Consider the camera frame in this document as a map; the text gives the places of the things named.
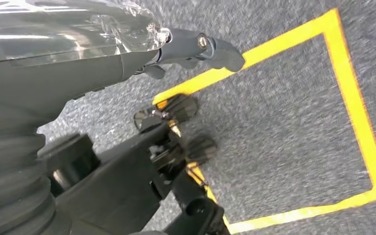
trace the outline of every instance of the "gray carpet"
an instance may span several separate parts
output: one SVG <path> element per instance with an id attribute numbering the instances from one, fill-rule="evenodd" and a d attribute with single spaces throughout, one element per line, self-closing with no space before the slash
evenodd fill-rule
<path id="1" fill-rule="evenodd" d="M 338 7 L 376 136 L 376 0 L 143 1 L 167 27 L 202 30 L 249 50 Z M 48 140 L 87 132 L 97 152 L 136 131 L 133 113 L 152 97 L 207 68 L 166 67 L 69 102 L 40 129 Z M 331 204 L 371 188 L 322 37 L 314 38 L 195 94 L 201 109 L 182 127 L 210 133 L 218 157 L 203 172 L 231 222 Z M 172 195 L 147 229 L 179 209 Z M 376 234 L 376 202 L 245 234 Z"/>

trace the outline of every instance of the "yellow tape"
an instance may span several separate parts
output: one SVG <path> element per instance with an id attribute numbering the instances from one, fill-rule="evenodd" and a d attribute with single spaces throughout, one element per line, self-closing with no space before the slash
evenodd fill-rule
<path id="1" fill-rule="evenodd" d="M 248 52 L 245 52 L 243 56 L 246 60 L 246 64 L 242 70 L 322 33 L 326 40 L 336 80 L 347 108 L 355 136 L 358 140 L 358 145 L 366 168 L 370 175 L 373 188 L 370 191 L 350 197 L 333 205 L 301 208 L 234 224 L 229 224 L 228 220 L 224 218 L 225 223 L 232 234 L 311 218 L 317 215 L 337 212 L 348 208 L 360 207 L 367 203 L 376 201 L 376 139 L 353 70 L 337 9 L 333 9 L 319 18 L 311 20 Z M 232 74 L 232 72 L 226 69 L 209 70 L 179 84 L 176 87 L 158 94 L 155 96 L 153 103 L 157 104 L 179 93 L 194 93 L 211 84 L 221 81 Z M 197 167 L 195 173 L 203 177 L 203 174 Z M 208 189 L 208 197 L 216 201 L 210 188 Z"/>

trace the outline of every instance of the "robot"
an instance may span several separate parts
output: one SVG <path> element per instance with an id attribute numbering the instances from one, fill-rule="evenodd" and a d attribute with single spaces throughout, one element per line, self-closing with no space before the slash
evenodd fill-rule
<path id="1" fill-rule="evenodd" d="M 229 235 L 224 209 L 187 168 L 216 151 L 211 138 L 186 143 L 178 132 L 196 113 L 192 97 L 136 113 L 139 133 L 97 155 L 87 135 L 46 145 L 36 132 L 71 99 L 200 61 L 234 72 L 245 62 L 230 43 L 163 28 L 133 3 L 0 0 L 0 235 Z M 141 232 L 171 191 L 181 214 Z"/>

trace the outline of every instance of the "plastic wrap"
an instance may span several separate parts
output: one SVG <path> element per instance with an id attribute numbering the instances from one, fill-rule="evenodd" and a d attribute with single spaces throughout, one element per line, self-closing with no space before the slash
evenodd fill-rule
<path id="1" fill-rule="evenodd" d="M 169 37 L 133 2 L 0 0 L 0 61 L 36 65 L 161 48 Z"/>

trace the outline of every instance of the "screw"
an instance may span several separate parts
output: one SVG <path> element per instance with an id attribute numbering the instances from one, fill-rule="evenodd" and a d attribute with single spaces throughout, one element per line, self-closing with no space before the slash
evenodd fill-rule
<path id="1" fill-rule="evenodd" d="M 207 48 L 207 45 L 208 45 L 207 37 L 204 34 L 198 35 L 198 46 L 202 50 L 204 50 L 205 48 Z"/>

